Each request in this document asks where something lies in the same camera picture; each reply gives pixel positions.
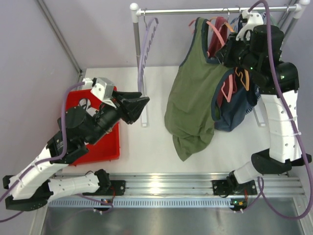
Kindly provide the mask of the pink plastic hanger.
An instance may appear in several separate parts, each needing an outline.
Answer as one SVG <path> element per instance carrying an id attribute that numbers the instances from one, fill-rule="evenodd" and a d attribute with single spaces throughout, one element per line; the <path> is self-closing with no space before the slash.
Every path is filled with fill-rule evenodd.
<path id="1" fill-rule="evenodd" d="M 187 102 L 187 108 L 200 101 L 201 95 L 211 99 L 209 107 L 220 108 L 223 101 L 230 101 L 233 97 L 235 75 L 232 67 L 227 68 L 220 64 L 214 52 L 210 51 L 208 28 L 213 28 L 221 46 L 225 45 L 225 40 L 221 31 L 207 19 L 198 17 L 189 23 L 192 24 L 195 25 L 192 42 L 185 59 L 179 65 L 168 101 L 169 104 L 178 104 L 183 94 L 193 93 L 187 90 L 190 88 L 199 94 Z"/>

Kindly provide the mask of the green tank top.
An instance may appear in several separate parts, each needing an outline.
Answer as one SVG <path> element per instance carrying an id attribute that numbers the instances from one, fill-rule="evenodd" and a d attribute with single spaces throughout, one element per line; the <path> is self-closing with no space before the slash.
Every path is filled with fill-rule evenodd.
<path id="1" fill-rule="evenodd" d="M 194 25 L 193 39 L 174 79 L 164 116 L 165 127 L 183 162 L 212 141 L 214 124 L 219 119 L 216 100 L 223 83 L 234 72 L 208 56 L 211 22 L 198 17 Z"/>

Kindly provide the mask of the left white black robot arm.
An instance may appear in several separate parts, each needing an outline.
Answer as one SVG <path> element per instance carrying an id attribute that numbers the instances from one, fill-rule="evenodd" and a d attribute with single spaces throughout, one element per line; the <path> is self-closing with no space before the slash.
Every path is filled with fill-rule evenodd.
<path id="1" fill-rule="evenodd" d="M 101 102 L 93 115 L 80 106 L 63 112 L 58 119 L 60 130 L 39 156 L 19 174 L 3 178 L 6 209 L 28 212 L 70 195 L 107 195 L 112 184 L 103 169 L 64 180 L 52 175 L 87 155 L 87 145 L 97 144 L 121 120 L 136 122 L 149 100 L 140 92 L 113 91 L 112 104 Z"/>

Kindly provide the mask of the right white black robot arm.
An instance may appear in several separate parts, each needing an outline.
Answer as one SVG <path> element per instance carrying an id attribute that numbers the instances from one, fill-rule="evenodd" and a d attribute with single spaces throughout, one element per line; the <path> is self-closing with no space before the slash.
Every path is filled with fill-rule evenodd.
<path id="1" fill-rule="evenodd" d="M 219 62 L 226 67 L 247 70 L 259 87 L 268 117 L 270 147 L 251 155 L 244 166 L 227 176 L 229 190 L 240 194 L 256 177 L 264 174 L 282 174 L 294 166 L 312 161 L 303 155 L 292 124 L 297 123 L 296 103 L 299 77 L 296 66 L 280 59 L 284 32 L 265 24 L 247 30 L 238 39 L 232 32 L 225 45 L 217 52 Z"/>

